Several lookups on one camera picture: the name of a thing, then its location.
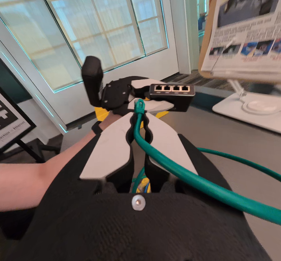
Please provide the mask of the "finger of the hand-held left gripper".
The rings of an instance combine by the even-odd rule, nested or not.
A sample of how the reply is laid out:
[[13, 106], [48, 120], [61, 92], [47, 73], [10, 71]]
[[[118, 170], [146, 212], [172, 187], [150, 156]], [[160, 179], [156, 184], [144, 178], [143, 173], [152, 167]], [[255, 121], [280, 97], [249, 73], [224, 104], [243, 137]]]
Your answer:
[[132, 96], [135, 98], [149, 98], [149, 89], [151, 84], [164, 84], [165, 82], [154, 79], [132, 80]]
[[173, 108], [174, 105], [168, 101], [155, 101], [155, 100], [143, 100], [141, 98], [134, 98], [132, 101], [128, 104], [128, 112], [135, 112], [135, 103], [138, 100], [142, 100], [145, 104], [144, 113], [151, 113], [156, 114], [159, 112], [168, 111], [169, 109]]

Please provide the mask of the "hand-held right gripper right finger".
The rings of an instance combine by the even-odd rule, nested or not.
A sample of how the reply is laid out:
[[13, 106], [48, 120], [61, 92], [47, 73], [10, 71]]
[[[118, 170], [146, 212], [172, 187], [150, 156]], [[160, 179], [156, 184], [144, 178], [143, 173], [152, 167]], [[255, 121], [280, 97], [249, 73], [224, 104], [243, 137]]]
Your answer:
[[[144, 128], [146, 142], [172, 161], [198, 175], [178, 133], [173, 128], [150, 113], [146, 113], [144, 116]], [[176, 176], [167, 172], [147, 153], [144, 167], [152, 193], [160, 192], [165, 182], [177, 180]]]

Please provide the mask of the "person's left hand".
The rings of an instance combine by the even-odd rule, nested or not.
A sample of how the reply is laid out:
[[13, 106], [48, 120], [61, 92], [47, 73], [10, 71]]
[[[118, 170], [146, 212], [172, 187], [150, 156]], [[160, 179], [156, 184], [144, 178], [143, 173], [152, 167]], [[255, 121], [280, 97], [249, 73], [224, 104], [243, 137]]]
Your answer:
[[104, 131], [107, 127], [121, 118], [121, 115], [114, 114], [112, 111], [110, 111], [107, 117], [99, 124], [99, 128]]

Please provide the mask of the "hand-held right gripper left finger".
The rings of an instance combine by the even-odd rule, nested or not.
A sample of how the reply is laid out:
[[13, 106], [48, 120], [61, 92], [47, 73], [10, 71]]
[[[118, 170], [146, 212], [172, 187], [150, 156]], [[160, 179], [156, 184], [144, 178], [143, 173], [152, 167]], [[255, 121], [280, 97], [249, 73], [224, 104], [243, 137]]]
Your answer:
[[134, 174], [133, 126], [134, 113], [128, 113], [98, 135], [79, 178], [110, 182], [119, 193], [128, 193]]

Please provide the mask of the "black easel stand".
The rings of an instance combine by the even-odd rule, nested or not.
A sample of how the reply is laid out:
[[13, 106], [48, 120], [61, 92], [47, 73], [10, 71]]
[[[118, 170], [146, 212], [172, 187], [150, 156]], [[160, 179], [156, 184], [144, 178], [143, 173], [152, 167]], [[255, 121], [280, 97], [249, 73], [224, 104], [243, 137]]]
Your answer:
[[9, 152], [1, 152], [0, 160], [8, 159], [9, 157], [25, 151], [35, 160], [36, 163], [45, 163], [46, 160], [44, 158], [43, 151], [51, 151], [58, 155], [61, 150], [60, 147], [43, 144], [39, 139], [35, 139], [27, 144], [22, 140], [18, 140], [16, 144], [19, 146], [19, 148]]

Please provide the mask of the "printed instruction sheet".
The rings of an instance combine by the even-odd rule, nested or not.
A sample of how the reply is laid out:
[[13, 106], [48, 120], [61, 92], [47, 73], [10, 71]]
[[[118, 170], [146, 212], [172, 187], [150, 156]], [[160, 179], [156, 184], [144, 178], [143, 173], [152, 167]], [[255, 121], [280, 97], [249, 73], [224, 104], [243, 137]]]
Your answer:
[[217, 0], [203, 71], [280, 73], [280, 0]]

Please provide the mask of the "black and white marker sign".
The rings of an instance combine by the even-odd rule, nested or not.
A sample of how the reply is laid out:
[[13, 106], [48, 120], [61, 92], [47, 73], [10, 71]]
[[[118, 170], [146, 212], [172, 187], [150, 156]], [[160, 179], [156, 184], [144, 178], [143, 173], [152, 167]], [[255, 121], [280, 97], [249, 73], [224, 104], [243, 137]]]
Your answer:
[[0, 89], [0, 153], [36, 128], [23, 110]]

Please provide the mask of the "black wristband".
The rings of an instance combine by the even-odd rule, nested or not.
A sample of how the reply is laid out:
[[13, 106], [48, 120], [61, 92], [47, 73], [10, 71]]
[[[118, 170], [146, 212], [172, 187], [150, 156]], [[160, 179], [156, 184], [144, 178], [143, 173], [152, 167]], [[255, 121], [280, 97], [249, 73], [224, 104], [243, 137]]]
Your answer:
[[101, 121], [97, 121], [92, 127], [91, 127], [91, 130], [93, 131], [93, 133], [95, 135], [99, 135], [103, 132], [103, 130], [100, 128], [100, 124], [102, 122]]

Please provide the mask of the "yellow plastic bin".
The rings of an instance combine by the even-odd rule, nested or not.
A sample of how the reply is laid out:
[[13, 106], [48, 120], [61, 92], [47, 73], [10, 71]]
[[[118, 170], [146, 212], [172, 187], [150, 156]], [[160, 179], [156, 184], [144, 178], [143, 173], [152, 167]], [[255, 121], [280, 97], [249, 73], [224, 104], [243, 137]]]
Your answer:
[[[129, 96], [129, 102], [132, 101], [134, 99], [134, 97], [132, 97], [131, 95]], [[126, 114], [128, 114], [128, 103], [125, 103], [124, 105], [122, 105], [120, 108], [115, 108], [115, 109], [112, 109], [110, 111], [112, 111], [114, 114], [118, 114], [118, 115], [121, 115], [122, 117], [124, 117]], [[97, 117], [97, 120], [98, 121], [103, 121], [108, 113], [110, 112], [108, 111], [107, 109], [104, 109], [104, 108], [101, 108], [101, 107], [95, 107], [95, 113], [96, 113], [96, 117]], [[159, 112], [159, 113], [156, 113], [156, 114], [152, 114], [158, 118], [166, 115], [168, 113], [168, 111], [164, 111], [164, 112]]]

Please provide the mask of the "black network switch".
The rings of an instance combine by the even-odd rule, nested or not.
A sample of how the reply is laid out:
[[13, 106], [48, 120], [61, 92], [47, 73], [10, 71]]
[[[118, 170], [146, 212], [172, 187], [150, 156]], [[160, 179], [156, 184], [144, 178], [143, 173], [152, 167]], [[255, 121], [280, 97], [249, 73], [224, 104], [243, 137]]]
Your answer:
[[169, 111], [186, 112], [195, 96], [195, 87], [191, 84], [151, 84], [149, 99], [167, 101], [173, 105]]

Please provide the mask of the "person's left forearm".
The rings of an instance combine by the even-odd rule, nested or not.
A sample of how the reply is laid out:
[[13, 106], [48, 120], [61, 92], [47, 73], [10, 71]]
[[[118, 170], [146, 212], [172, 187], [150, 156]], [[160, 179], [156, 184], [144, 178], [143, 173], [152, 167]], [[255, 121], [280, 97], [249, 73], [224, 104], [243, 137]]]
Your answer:
[[64, 152], [40, 164], [0, 164], [0, 211], [15, 211], [39, 205], [62, 168], [96, 134], [91, 130]]

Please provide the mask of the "white framed window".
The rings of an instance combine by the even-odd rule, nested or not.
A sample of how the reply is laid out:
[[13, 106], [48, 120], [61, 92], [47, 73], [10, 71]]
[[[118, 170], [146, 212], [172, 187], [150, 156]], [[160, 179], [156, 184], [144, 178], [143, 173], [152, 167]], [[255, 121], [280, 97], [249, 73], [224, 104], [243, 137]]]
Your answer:
[[1, 0], [1, 20], [54, 92], [87, 56], [110, 71], [168, 48], [161, 0]]

